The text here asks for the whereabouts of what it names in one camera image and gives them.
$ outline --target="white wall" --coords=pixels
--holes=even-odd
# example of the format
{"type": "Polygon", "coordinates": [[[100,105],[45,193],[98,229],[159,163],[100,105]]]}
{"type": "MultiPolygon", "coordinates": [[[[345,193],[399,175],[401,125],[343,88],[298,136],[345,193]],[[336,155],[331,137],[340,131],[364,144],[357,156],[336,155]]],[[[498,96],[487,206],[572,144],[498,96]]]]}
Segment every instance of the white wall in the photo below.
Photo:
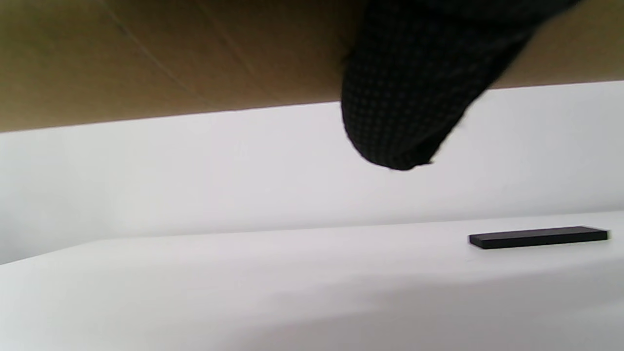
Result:
{"type": "Polygon", "coordinates": [[[3,351],[621,351],[624,212],[109,240],[0,282],[3,351]],[[612,239],[466,241],[577,224],[612,239]]]}
{"type": "Polygon", "coordinates": [[[0,262],[94,239],[624,209],[624,82],[488,92],[433,166],[349,145],[339,106],[0,135],[0,262]]]}

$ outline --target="black rectangular object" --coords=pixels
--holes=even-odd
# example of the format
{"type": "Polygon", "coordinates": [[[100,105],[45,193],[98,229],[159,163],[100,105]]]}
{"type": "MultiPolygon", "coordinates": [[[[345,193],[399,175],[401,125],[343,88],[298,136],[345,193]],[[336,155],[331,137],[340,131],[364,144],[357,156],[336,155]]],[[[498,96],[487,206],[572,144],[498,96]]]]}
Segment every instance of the black rectangular object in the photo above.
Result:
{"type": "Polygon", "coordinates": [[[503,249],[506,247],[607,240],[609,239],[609,231],[589,227],[564,227],[472,234],[468,238],[471,244],[482,249],[503,249]]]}

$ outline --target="white table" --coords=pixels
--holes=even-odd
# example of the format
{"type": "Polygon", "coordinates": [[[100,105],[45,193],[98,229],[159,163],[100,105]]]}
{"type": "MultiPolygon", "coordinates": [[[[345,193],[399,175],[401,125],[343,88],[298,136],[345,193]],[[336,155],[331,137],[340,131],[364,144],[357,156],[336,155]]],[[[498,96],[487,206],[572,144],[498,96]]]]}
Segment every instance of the white table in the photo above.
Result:
{"type": "Polygon", "coordinates": [[[94,242],[0,265],[10,351],[621,351],[624,212],[94,242]],[[481,250],[589,225],[608,242],[481,250]]]}

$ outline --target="black bar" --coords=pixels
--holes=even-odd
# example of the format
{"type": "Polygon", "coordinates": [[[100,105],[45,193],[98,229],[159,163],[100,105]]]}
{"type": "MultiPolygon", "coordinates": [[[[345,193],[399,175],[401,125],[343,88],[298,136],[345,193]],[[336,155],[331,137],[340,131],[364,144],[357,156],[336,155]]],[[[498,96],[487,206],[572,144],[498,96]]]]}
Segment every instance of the black bar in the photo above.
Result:
{"type": "Polygon", "coordinates": [[[482,249],[503,249],[506,247],[607,240],[609,239],[609,231],[589,227],[565,227],[472,234],[468,238],[471,244],[482,249]]]}

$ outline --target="white backdrop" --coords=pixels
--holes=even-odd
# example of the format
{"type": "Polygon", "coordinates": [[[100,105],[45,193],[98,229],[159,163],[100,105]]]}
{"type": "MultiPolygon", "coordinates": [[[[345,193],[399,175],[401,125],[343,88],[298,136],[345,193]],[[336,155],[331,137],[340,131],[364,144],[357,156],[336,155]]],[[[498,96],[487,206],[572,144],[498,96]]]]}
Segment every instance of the white backdrop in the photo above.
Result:
{"type": "Polygon", "coordinates": [[[337,104],[0,134],[0,262],[110,237],[624,209],[624,82],[488,92],[433,166],[363,161],[337,104]]]}

